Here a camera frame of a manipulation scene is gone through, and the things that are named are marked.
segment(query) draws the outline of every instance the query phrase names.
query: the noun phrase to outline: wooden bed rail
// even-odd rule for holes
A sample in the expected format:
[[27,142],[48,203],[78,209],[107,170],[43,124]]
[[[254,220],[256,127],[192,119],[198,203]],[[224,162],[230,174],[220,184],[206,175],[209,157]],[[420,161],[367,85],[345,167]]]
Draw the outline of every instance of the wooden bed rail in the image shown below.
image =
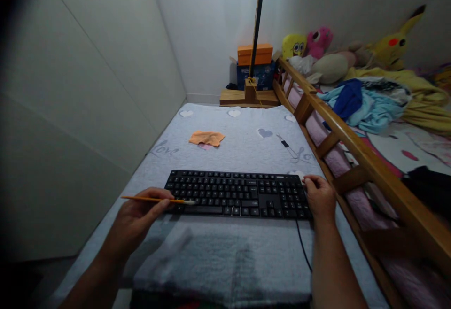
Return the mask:
[[[365,246],[365,248],[362,247],[362,249],[364,248],[364,253],[367,251],[373,256],[399,257],[399,252],[403,251],[405,252],[404,257],[412,258],[412,251],[408,252],[408,249],[401,248],[395,249],[397,251],[397,254],[395,255],[388,254],[381,256],[381,249],[375,250],[374,247],[377,245],[372,244],[371,241],[385,241],[387,244],[390,243],[396,247],[399,247],[402,244],[412,247],[414,246],[414,244],[412,244],[412,237],[414,237],[414,240],[417,243],[414,255],[416,257],[420,256],[421,258],[427,258],[429,261],[433,262],[449,282],[451,280],[451,232],[415,195],[410,192],[410,190],[387,168],[382,160],[363,143],[351,128],[340,119],[337,114],[325,104],[325,102],[314,94],[303,94],[299,105],[301,105],[301,103],[304,106],[303,110],[306,112],[304,114],[299,114],[296,118],[305,136],[309,138],[309,144],[319,162],[321,161],[325,165],[321,159],[339,141],[342,141],[359,163],[358,166],[353,167],[338,178],[334,178],[327,168],[329,171],[328,179],[333,183],[339,194],[338,201],[342,208],[347,208],[346,211],[343,209],[343,212],[346,214],[348,221],[350,216],[353,217],[353,221],[355,222],[356,219],[341,194],[352,190],[365,182],[372,181],[378,186],[386,199],[396,210],[405,226],[406,232],[409,232],[408,236],[394,235],[394,232],[399,233],[398,228],[372,231],[372,235],[367,235],[362,233],[357,225],[358,229],[355,229],[360,232],[359,235],[357,235],[354,228],[353,231],[356,234],[361,247],[362,245]],[[305,122],[313,110],[316,110],[332,129],[332,132],[318,147],[313,144],[313,141],[305,128]],[[389,249],[385,249],[384,251],[385,254],[387,254]],[[387,290],[386,285],[381,285],[381,287],[384,288],[384,291]],[[387,298],[391,300],[390,304],[393,307],[397,307],[398,305],[403,306],[400,303],[396,305],[397,300],[395,297],[390,298],[390,296],[387,295]]]
[[[451,232],[410,192],[351,128],[316,96],[315,88],[297,70],[282,58],[277,60],[276,68],[279,69],[279,78],[273,82],[274,91],[281,104],[296,117],[326,178],[336,189],[337,200],[390,306],[403,308],[406,303],[378,258],[426,258],[438,267],[445,279],[450,282]],[[288,91],[285,93],[283,86],[288,74],[292,79]],[[297,83],[304,91],[296,109],[288,101],[288,95],[293,89],[294,83]],[[317,147],[305,127],[307,119],[314,110],[332,129],[331,133]],[[323,158],[339,141],[345,144],[359,165],[335,178]],[[352,209],[342,194],[368,181],[378,186],[387,201],[396,210],[403,224],[401,228],[366,232],[361,230]]]
[[[294,87],[294,83],[297,83],[299,88],[305,93],[316,94],[316,89],[297,71],[290,63],[284,60],[281,56],[276,61],[276,70],[279,70],[278,80],[274,80],[273,89],[279,99],[280,103],[287,107],[291,113],[295,113],[295,109],[289,104],[288,96]],[[283,85],[287,80],[288,74],[291,76],[290,85],[285,93]]]

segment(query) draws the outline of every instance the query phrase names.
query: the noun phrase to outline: pikachu plush toy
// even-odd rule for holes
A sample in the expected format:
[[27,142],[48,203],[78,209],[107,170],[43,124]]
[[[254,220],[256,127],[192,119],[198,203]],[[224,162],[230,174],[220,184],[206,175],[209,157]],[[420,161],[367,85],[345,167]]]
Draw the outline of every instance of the pikachu plush toy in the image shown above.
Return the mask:
[[425,8],[426,5],[417,8],[398,33],[390,34],[376,44],[366,46],[367,49],[373,52],[375,59],[386,66],[386,70],[396,71],[404,69],[401,57],[404,55],[407,47],[406,34],[421,19]]

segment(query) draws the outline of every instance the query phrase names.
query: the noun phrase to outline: hand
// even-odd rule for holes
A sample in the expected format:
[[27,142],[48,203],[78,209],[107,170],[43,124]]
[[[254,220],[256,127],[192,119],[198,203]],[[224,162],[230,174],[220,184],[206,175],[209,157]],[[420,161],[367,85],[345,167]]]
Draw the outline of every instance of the hand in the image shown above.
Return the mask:
[[318,175],[306,175],[302,182],[307,186],[307,200],[315,222],[335,224],[335,191]]
[[99,255],[113,263],[126,262],[145,239],[150,226],[173,200],[171,192],[153,188],[143,190],[137,197],[159,198],[158,203],[129,200],[117,213]]

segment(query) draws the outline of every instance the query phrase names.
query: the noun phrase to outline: black keyboard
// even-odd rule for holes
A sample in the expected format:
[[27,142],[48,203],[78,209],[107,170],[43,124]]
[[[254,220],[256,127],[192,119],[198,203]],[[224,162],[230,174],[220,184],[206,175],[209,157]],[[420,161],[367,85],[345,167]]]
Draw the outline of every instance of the black keyboard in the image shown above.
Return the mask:
[[173,170],[165,189],[176,200],[176,214],[312,219],[298,175]]

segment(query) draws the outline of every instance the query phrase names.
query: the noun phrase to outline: white wardrobe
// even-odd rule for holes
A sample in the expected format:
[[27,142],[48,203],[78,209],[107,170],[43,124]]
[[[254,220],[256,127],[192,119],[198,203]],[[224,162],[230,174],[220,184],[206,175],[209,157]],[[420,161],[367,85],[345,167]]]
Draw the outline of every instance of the white wardrobe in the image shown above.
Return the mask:
[[17,261],[75,255],[185,99],[156,0],[21,0],[3,59]]

